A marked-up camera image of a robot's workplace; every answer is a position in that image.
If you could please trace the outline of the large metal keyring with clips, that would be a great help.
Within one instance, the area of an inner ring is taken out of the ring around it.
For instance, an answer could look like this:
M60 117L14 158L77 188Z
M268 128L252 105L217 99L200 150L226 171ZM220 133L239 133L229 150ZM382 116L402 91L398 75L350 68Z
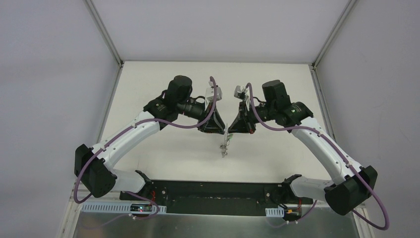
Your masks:
M229 142L230 142L230 134L228 132L228 124L227 124L226 125L226 128L224 130L224 139L223 139L223 142L219 146L220 153L221 153L222 158L224 158L228 154L227 153L227 150L228 150Z

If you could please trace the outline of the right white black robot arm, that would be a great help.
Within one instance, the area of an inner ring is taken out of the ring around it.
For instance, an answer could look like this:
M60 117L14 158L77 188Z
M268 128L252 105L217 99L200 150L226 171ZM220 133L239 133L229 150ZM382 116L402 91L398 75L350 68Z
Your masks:
M364 167L347 155L325 134L312 111L302 102L292 103L280 80L262 85L265 100L253 107L248 88L236 86L234 97L241 100L239 112L228 133L256 131L256 123L275 121L299 139L318 159L330 180L293 175L286 179L281 197L294 203L300 197L326 202L339 215L346 215L369 197L378 173L372 166Z

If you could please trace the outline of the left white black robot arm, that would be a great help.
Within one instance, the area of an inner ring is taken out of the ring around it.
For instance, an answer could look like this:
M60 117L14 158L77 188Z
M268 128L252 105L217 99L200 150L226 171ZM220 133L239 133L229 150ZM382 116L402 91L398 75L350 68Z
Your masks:
M115 169L117 162L140 142L163 130L167 125L182 129L197 128L204 133L224 134L225 125L216 109L222 90L210 77L209 88L203 96L191 97L192 80L177 75L167 89L149 101L124 128L109 138L93 145L80 145L75 151L74 174L76 184L73 198L83 184L88 198L102 197L111 191L131 192L138 200L150 197L151 187L140 172Z

